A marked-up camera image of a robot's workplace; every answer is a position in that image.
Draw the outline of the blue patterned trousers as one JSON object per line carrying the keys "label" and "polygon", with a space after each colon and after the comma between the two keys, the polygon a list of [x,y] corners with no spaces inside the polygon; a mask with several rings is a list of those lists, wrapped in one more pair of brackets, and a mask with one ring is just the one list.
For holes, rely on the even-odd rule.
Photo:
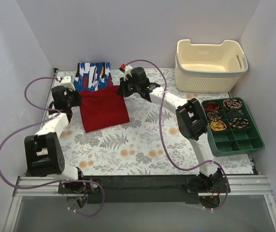
{"label": "blue patterned trousers", "polygon": [[112,86],[110,63],[78,63],[73,85],[78,92],[97,91]]}

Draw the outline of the red garment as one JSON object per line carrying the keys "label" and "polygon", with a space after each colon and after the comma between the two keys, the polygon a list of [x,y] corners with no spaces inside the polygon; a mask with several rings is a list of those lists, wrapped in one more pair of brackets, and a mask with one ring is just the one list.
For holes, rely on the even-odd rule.
{"label": "red garment", "polygon": [[117,95],[119,86],[97,91],[83,90],[80,113],[85,132],[96,131],[130,121],[124,98]]}

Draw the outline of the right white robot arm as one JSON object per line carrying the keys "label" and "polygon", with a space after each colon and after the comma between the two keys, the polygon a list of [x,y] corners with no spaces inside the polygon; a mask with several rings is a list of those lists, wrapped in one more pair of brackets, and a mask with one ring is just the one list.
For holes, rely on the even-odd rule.
{"label": "right white robot arm", "polygon": [[200,180],[192,184],[195,190],[213,192],[219,188],[223,179],[223,171],[215,163],[208,142],[208,121],[197,99],[186,100],[169,93],[159,84],[150,82],[142,67],[133,68],[122,65],[120,71],[120,86],[117,94],[129,97],[138,93],[148,102],[160,105],[160,109],[167,109],[175,113],[181,134],[191,143],[198,160]]}

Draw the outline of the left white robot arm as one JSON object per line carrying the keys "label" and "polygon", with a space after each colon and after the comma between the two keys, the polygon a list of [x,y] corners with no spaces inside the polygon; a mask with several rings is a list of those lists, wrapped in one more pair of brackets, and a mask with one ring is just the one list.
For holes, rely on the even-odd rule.
{"label": "left white robot arm", "polygon": [[24,139],[28,173],[35,177],[70,180],[70,189],[81,193],[86,187],[82,171],[66,164],[59,138],[71,121],[72,108],[82,104],[82,96],[72,84],[56,86],[51,93],[49,121],[35,135]]}

